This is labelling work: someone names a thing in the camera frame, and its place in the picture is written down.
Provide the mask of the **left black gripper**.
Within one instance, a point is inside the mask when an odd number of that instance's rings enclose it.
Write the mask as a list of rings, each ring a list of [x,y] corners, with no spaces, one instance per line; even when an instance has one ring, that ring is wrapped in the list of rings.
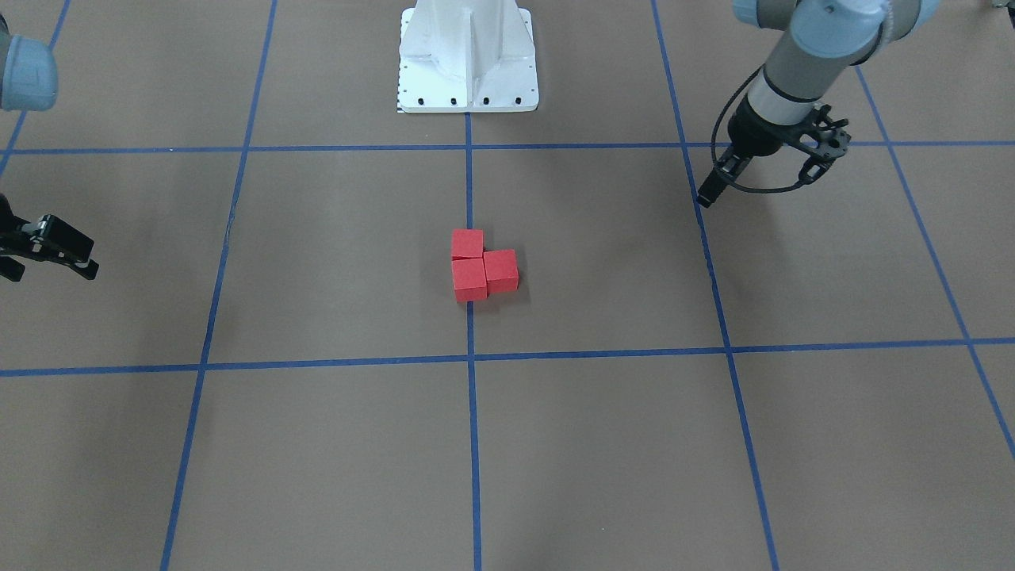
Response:
[[[749,102],[739,102],[726,126],[731,148],[716,159],[710,173],[697,189],[697,205],[709,209],[725,191],[738,181],[752,158],[773,155],[783,146],[808,153],[798,172],[799,185],[811,185],[829,171],[829,162],[844,156],[852,137],[848,120],[834,121],[830,105],[805,105],[802,119],[777,125],[762,118]]]

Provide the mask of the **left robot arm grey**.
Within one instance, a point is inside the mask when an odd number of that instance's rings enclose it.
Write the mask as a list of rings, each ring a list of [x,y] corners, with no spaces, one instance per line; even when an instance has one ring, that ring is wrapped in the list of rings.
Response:
[[[733,14],[758,29],[779,30],[768,58],[747,77],[715,120],[730,144],[710,140],[710,173],[696,201],[710,207],[752,160],[794,148],[805,160],[784,192],[808,186],[842,158],[848,120],[831,118],[827,90],[850,67],[911,35],[938,10],[936,1],[735,1]]]

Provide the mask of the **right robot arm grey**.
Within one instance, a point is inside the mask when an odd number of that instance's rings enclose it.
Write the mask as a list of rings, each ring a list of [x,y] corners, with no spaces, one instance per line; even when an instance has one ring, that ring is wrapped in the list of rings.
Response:
[[[58,69],[53,51],[32,37],[14,35],[1,19],[1,70],[3,111],[47,111],[58,98]],[[53,214],[39,220],[16,216],[6,195],[1,195],[1,275],[20,282],[25,272],[22,258],[37,263],[65,266],[81,278],[97,278],[99,264],[91,259],[94,240]]]

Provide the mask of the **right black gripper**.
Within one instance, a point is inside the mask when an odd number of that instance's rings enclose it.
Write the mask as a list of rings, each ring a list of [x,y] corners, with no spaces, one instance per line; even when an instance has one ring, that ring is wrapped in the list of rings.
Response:
[[[7,281],[22,280],[25,264],[16,258],[63,265],[87,281],[94,281],[99,264],[90,257],[92,248],[94,240],[53,214],[35,223],[15,216],[10,200],[1,195],[1,274]]]

